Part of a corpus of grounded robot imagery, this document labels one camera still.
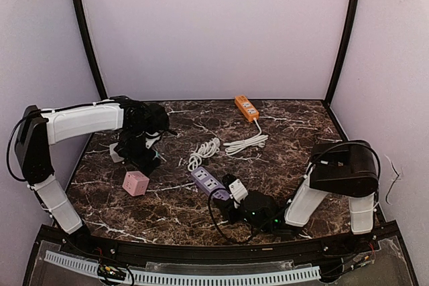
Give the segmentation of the white cube adapter with sticker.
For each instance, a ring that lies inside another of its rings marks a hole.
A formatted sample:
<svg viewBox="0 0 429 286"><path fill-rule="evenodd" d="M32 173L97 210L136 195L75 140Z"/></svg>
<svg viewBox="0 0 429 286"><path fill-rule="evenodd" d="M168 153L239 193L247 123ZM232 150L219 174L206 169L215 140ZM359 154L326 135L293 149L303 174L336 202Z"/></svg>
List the white cube adapter with sticker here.
<svg viewBox="0 0 429 286"><path fill-rule="evenodd" d="M111 159L113 161L113 163L119 163L122 162L124 159L119 156L119 154L115 151L116 146L118 145L118 143L113 143L109 145L109 154L111 156Z"/></svg>

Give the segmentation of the pink cube adapter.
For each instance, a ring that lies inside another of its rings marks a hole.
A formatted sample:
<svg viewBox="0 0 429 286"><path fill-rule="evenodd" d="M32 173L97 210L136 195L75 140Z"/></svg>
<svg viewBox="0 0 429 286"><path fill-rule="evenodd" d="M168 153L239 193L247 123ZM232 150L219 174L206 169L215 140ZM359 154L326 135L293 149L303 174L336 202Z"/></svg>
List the pink cube adapter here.
<svg viewBox="0 0 429 286"><path fill-rule="evenodd" d="M127 171L122 188L131 196L142 196L146 193L149 178L140 171Z"/></svg>

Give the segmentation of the purple power strip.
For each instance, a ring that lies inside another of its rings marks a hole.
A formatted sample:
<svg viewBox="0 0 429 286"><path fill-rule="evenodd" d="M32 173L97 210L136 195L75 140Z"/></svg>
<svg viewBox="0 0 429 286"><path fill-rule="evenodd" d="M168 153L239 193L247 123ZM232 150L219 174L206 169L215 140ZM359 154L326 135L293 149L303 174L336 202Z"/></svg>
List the purple power strip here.
<svg viewBox="0 0 429 286"><path fill-rule="evenodd" d="M191 172L191 176L195 184L207 195L214 190L216 192L212 195L212 199L227 201L230 199L230 193L226 190L224 185L211 175L205 168L197 167Z"/></svg>

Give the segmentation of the orange power strip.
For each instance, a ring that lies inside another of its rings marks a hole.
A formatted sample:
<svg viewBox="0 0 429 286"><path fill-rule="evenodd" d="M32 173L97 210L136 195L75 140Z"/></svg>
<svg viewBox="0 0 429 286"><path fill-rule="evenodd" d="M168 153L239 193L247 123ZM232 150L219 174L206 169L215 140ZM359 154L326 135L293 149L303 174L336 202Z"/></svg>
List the orange power strip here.
<svg viewBox="0 0 429 286"><path fill-rule="evenodd" d="M259 111L251 104L249 99L244 95L235 97L235 105L243 113L243 116L251 123L259 119Z"/></svg>

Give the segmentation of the teal plug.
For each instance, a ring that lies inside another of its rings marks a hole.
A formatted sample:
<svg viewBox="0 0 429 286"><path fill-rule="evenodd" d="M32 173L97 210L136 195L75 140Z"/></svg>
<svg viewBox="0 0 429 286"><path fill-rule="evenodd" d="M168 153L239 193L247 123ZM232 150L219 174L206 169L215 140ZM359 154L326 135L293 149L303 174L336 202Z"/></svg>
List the teal plug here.
<svg viewBox="0 0 429 286"><path fill-rule="evenodd" d="M155 158L158 158L164 162L167 162L167 160L161 154L159 154L157 151L155 152Z"/></svg>

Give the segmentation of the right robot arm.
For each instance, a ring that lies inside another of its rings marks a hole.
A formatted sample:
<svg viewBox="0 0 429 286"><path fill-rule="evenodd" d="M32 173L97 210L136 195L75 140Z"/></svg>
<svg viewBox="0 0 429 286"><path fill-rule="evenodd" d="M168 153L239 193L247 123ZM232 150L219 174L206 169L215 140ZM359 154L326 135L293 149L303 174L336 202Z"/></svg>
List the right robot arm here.
<svg viewBox="0 0 429 286"><path fill-rule="evenodd" d="M216 206L225 220L242 221L252 227L251 236L268 233L295 236L329 194L349 199L351 232L373 230L378 203L381 162L372 146L363 140L321 143L313 146L306 171L296 191L284 206L268 195L239 187L231 175L223 189L227 199L209 194L208 206Z"/></svg>

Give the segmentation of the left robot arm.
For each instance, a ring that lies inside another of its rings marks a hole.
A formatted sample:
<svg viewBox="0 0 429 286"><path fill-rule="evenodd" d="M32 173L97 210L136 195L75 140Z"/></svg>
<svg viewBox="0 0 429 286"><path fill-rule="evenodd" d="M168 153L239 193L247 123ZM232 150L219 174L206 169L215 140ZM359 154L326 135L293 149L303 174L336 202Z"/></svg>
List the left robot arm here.
<svg viewBox="0 0 429 286"><path fill-rule="evenodd" d="M67 139L100 131L119 131L113 151L142 174L151 174L161 163L153 146L170 131L165 108L156 103L127 96L54 109L28 106L14 126L6 152L13 151L25 182L68 235L88 229L56 179L50 155L51 146Z"/></svg>

